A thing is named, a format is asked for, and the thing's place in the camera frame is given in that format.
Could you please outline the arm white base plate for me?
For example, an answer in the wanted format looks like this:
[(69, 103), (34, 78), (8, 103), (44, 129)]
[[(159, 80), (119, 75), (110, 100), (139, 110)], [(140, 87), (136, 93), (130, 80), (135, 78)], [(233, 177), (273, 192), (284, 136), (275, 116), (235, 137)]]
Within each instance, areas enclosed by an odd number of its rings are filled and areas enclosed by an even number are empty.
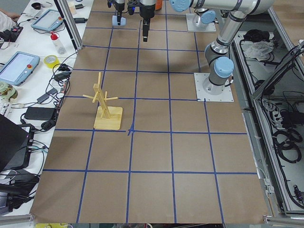
[(215, 23), (203, 23), (200, 16), (197, 14), (186, 14), (187, 29), (189, 32), (204, 32), (204, 33), (215, 33)]
[(234, 102), (228, 80), (224, 85), (214, 85), (209, 81), (209, 73), (194, 73), (197, 100), (201, 102)]

